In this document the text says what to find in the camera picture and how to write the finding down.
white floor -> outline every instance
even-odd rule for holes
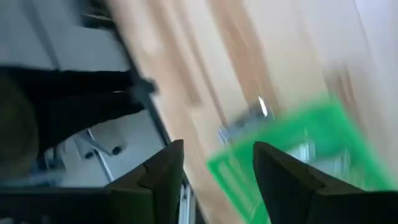
[[[124,116],[95,126],[92,130],[97,142],[106,149],[123,145],[123,151],[116,156],[102,153],[111,177],[129,172],[163,148],[148,112]],[[96,156],[84,159],[79,155],[79,147],[91,150],[88,144],[77,144],[74,137],[66,140],[66,150],[62,153],[66,175],[64,187],[102,187],[108,184],[108,178]]]

green plastic basket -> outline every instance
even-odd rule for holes
[[[253,144],[267,142],[289,153],[309,139],[315,146],[316,161],[349,155],[348,165],[337,178],[364,190],[394,188],[375,153],[335,98],[271,121],[211,158],[208,168],[246,223],[269,223],[252,168]]]

wooden floor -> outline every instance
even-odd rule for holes
[[[206,168],[217,130],[263,96],[276,114],[342,97],[398,174],[398,1],[108,0],[208,223],[241,223]]]

